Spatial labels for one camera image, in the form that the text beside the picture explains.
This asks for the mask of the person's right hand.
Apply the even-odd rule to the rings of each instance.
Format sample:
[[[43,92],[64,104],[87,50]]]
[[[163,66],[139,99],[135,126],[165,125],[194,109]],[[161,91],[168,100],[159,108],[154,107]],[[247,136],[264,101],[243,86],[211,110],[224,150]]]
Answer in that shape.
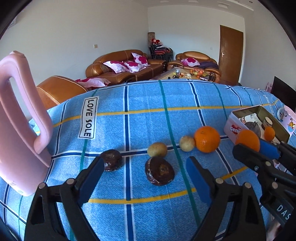
[[[276,238],[280,228],[281,228],[281,224],[276,219],[274,219],[270,223],[270,226],[266,232],[266,240],[273,241]]]

